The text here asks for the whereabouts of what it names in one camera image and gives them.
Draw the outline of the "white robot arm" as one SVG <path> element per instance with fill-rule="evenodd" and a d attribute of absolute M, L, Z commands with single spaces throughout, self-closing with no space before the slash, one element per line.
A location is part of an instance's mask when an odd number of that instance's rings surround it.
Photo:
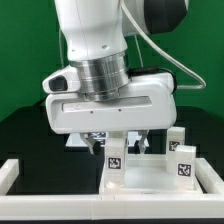
<path fill-rule="evenodd" d="M 134 34 L 121 4 L 126 3 L 143 31 L 174 30 L 187 14 L 189 0 L 54 0 L 67 42 L 69 65 L 47 77 L 46 111 L 52 130 L 78 133 L 93 148 L 95 132 L 142 136 L 175 123 L 170 73 L 131 72 L 124 37 Z"/>

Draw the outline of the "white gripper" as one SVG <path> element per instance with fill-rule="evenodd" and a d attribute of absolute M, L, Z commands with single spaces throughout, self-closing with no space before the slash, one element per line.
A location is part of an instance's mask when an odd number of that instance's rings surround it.
<path fill-rule="evenodd" d="M 79 92 L 81 82 L 71 66 L 47 77 L 42 86 L 51 129 L 57 134 L 82 133 L 90 153 L 98 155 L 101 144 L 89 133 L 136 131 L 134 153 L 144 154 L 148 130 L 167 129 L 177 117 L 173 98 L 174 78 L 167 72 L 133 77 L 119 96 L 92 101 Z"/>

